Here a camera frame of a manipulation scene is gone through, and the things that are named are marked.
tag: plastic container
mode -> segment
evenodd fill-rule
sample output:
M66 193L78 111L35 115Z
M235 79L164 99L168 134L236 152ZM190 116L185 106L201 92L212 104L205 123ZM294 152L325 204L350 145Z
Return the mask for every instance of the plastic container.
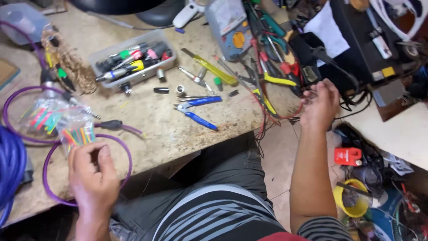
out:
M106 89L110 89L112 91L120 91L121 85L129 84L130 86L133 86L134 84L137 84L143 80L146 80L152 76L155 76L159 67L162 67L164 70L167 70L167 69L171 69L174 66L174 60L177 58L177 52L172 47L171 43L168 42L168 39L165 37L162 30L150 31L141 36L126 40L117 45L113 45L111 47L95 52L88 57L88 60L89 60L89 63L91 64L92 69L95 72L95 75L100 76L103 74L103 72L101 72L96 67L95 63L97 61L104 60L109 55L119 53L122 50L128 49L142 42L146 42L150 46L160 41L165 42L168 45L168 48L171 49L172 51L171 58L161 61L146 69L135 72L132 75L128 75L126 77L114 80L113 82L107 82L107 81L101 82L101 85Z
M367 192L367 188L364 186L360 180L357 179L349 179L344 182L344 184L352 184L356 188ZM350 217L362 217L366 212L369 206L362 199L357 200L357 205L354 207L346 208L343 205L342 201L343 187L336 186L333 190L334 201L336 204L343 209L343 211Z
M50 23L41 12L26 3L11 3L0 7L0 20L24 31L33 42L40 42L43 28ZM16 44L28 44L28 40L13 28L1 25L3 32Z

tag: workbench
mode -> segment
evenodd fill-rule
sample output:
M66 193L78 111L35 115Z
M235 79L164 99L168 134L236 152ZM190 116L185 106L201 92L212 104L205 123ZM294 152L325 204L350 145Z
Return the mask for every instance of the workbench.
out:
M116 17L139 27L149 27L134 15ZM91 53L144 34L144 31L123 28L89 16L73 6L69 7L68 12L51 15L48 18L58 27L63 38L76 48L86 64L88 64L87 57ZM177 51L178 58L175 66L180 65L194 74L199 72L201 66L180 51L181 48L187 48L223 70L212 57L213 54L221 56L221 51L209 26L202 26L204 22L205 18L201 18L189 23L185 27L185 34L175 32L173 28L163 30ZM39 85L41 69L33 53L20 49L3 33L0 33L0 41L1 56L6 57L21 69L21 73L0 91L0 105L3 106L7 97L16 90ZM228 65L239 74L247 76L242 65L238 63L228 63ZM207 73L205 80L217 94L222 96L223 101L191 108L195 114L217 125L219 130L213 131L199 125L183 113L173 110L172 105L176 104L177 100L174 91L169 94L157 94L153 92L153 88L169 87L174 90L181 84L185 86L186 93L189 95L208 95L208 91L192 82L176 68L165 71L165 76L167 83L161 84L156 77L153 77L133 86L130 96L124 93L109 93L101 88L93 94L80 96L82 101L102 117L102 121L119 119L124 124L144 132L143 136L137 136L126 131L95 131L119 137L128 145L133 158L132 175L261 126L262 111L250 92L242 86L231 87L225 84L223 84L224 91L219 92L214 85L215 76L210 72ZM228 93L235 89L239 90L239 94L229 97ZM266 90L270 102L282 116L290 115L298 109L300 100L287 87L267 83ZM23 94L11 104L9 116L16 128L18 128L20 116L31 106L39 93L34 91ZM111 143L115 167L119 178L123 179L128 171L125 151L111 140L103 141ZM51 146L27 143L27 152L34 166L34 181L18 191L6 225L43 212L57 204L46 195L42 185L42 167L50 148ZM59 197L72 198L68 188L68 164L62 148L58 148L49 161L48 182L52 191Z

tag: blue cable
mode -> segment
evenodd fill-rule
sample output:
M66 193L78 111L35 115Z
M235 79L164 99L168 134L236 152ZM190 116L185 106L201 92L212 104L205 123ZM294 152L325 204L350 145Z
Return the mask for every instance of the blue cable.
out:
M0 125L0 227L10 215L26 164L27 151L22 139Z

